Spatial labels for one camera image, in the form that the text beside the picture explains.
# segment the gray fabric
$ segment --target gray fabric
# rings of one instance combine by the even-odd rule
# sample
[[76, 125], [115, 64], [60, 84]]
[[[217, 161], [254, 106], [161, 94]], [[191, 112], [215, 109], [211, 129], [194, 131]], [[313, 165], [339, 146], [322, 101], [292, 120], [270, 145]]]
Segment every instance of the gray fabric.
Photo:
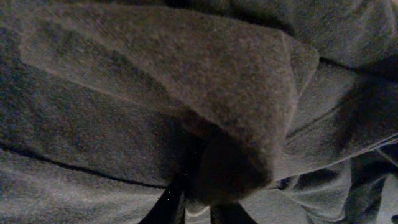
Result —
[[228, 17], [245, 14], [264, 26], [262, 21], [275, 17], [321, 57], [351, 68], [398, 54], [398, 6], [392, 1], [199, 0], [193, 8]]
[[[250, 7], [250, 13], [267, 8], [293, 27], [295, 39], [277, 29], [164, 7], [0, 3], [0, 25], [8, 27], [0, 29], [0, 137], [7, 148], [0, 158], [1, 221], [137, 223], [190, 149], [202, 143], [183, 128], [192, 114], [216, 124], [225, 137], [207, 150], [213, 160], [204, 160], [196, 181], [202, 199], [247, 196], [270, 174], [273, 180], [302, 179], [343, 166], [329, 181], [302, 189], [319, 184], [324, 194], [284, 192], [287, 199], [258, 191], [243, 203], [259, 223], [288, 223], [293, 207], [300, 223], [312, 222], [305, 211], [319, 222], [341, 218], [348, 160], [398, 141], [398, 87], [382, 75], [318, 65], [317, 50], [350, 67], [392, 57], [396, 7], [388, 1], [268, 4], [235, 7]], [[341, 10], [353, 7], [359, 14]], [[218, 14], [234, 17], [226, 12]], [[340, 22], [342, 15], [347, 20]], [[223, 166], [216, 176], [215, 166]], [[79, 184], [86, 181], [91, 184]], [[35, 183], [36, 189], [29, 187]], [[242, 195], [236, 193], [241, 187]], [[283, 211], [267, 216], [262, 208]], [[206, 216], [191, 222], [206, 223]]]
[[0, 151], [0, 223], [137, 223], [162, 190]]
[[377, 216], [377, 223], [392, 220], [393, 216], [398, 217], [398, 178], [393, 175], [389, 176], [384, 183], [381, 195], [380, 212]]
[[351, 169], [352, 186], [345, 205], [346, 217], [338, 223], [375, 223], [384, 183], [391, 174], [398, 172], [398, 167], [374, 151], [352, 159]]

